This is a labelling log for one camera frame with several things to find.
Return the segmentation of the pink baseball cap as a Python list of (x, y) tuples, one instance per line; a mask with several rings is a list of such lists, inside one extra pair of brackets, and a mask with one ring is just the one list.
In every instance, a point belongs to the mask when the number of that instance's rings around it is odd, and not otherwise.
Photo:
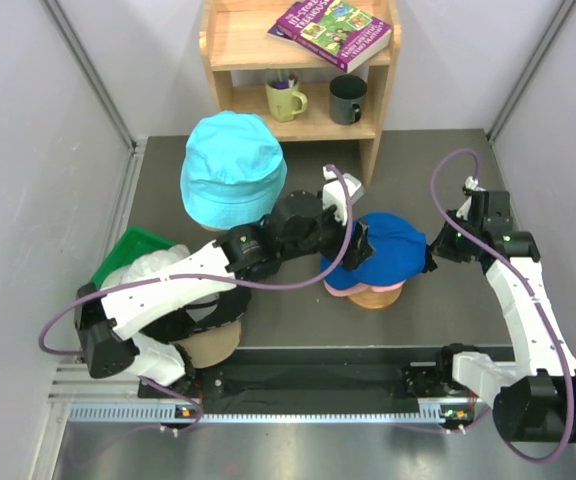
[(352, 295), (356, 295), (365, 291), (372, 291), (376, 293), (383, 293), (389, 292), (400, 289), (404, 285), (404, 281), (399, 282), (397, 284), (389, 285), (389, 286), (371, 286), (363, 283), (358, 283), (354, 286), (343, 288), (343, 289), (336, 289), (331, 286), (328, 282), (323, 282), (326, 291), (332, 295), (333, 297), (343, 298), (349, 297)]

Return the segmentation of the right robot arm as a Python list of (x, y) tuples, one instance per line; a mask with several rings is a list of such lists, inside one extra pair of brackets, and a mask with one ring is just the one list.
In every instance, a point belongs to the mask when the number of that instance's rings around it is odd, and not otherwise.
[(464, 204), (443, 212), (434, 255), (477, 261), (499, 302), (515, 369), (500, 367), (476, 347), (454, 347), (435, 370), (437, 388), (455, 396), (468, 388), (492, 410), (506, 442), (576, 443), (576, 358), (556, 321), (534, 237), (514, 228), (510, 195), (469, 181)]

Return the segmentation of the cyan bucket hat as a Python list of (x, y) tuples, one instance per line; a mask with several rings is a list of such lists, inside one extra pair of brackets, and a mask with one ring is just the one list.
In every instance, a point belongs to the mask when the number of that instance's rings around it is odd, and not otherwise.
[(197, 224), (230, 229), (269, 214), (286, 177), (282, 146), (262, 117), (226, 110), (188, 137), (180, 192)]

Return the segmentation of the blue baseball cap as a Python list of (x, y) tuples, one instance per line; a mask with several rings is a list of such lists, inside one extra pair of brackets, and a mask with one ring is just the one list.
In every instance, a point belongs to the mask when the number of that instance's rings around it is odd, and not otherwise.
[(405, 283), (432, 268), (425, 234), (407, 220), (388, 212), (368, 213), (359, 219), (368, 223), (369, 243), (375, 253), (356, 270), (348, 271), (341, 265), (337, 266), (323, 282), (336, 289), (358, 283), (389, 286)]

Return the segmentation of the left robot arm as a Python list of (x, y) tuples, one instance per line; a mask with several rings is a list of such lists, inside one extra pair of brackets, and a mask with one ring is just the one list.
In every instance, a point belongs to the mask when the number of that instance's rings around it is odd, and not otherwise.
[(367, 230), (355, 231), (348, 212), (362, 195), (362, 187), (348, 179), (328, 183), (318, 194), (294, 191), (261, 220), (231, 228), (151, 278), (83, 294), (75, 328), (90, 377), (129, 373), (173, 396), (188, 394), (194, 360), (183, 347), (148, 337), (143, 329), (203, 297), (264, 280), (295, 258), (321, 254), (358, 267), (371, 249)]

